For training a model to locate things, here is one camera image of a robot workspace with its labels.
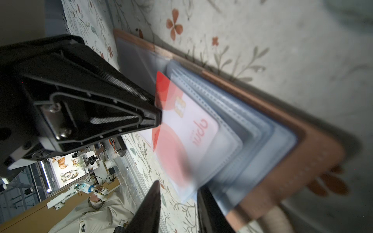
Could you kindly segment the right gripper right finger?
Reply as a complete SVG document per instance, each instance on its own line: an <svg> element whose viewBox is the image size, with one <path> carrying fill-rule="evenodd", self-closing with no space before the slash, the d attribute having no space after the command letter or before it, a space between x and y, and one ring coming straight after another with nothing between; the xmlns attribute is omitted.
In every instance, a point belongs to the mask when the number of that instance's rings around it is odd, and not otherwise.
<svg viewBox="0 0 373 233"><path fill-rule="evenodd" d="M235 233L207 186L197 193L199 233Z"/></svg>

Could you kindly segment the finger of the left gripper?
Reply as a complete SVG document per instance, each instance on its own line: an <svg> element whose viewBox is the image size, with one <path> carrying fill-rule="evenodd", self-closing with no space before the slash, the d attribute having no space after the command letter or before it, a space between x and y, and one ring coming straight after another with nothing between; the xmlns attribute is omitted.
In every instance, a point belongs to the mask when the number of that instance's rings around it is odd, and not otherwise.
<svg viewBox="0 0 373 233"><path fill-rule="evenodd" d="M1 46L1 177L40 161L155 128L154 97L85 45L60 35Z"/></svg>

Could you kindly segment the white red circle card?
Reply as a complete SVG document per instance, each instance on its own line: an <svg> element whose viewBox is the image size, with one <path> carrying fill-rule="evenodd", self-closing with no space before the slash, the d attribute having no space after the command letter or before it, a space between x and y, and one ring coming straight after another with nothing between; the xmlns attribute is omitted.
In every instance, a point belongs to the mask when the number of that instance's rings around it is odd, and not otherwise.
<svg viewBox="0 0 373 233"><path fill-rule="evenodd" d="M217 121L162 72L156 74L155 105L161 124L139 134L152 147L169 178L180 189L195 187L198 167L219 125Z"/></svg>

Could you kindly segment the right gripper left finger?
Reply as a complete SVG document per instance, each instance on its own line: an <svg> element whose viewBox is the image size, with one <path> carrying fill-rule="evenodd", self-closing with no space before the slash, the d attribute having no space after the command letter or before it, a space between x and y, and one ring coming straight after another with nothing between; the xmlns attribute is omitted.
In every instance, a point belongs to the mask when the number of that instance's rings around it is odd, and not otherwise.
<svg viewBox="0 0 373 233"><path fill-rule="evenodd" d="M161 212L160 182L156 180L124 233L158 233Z"/></svg>

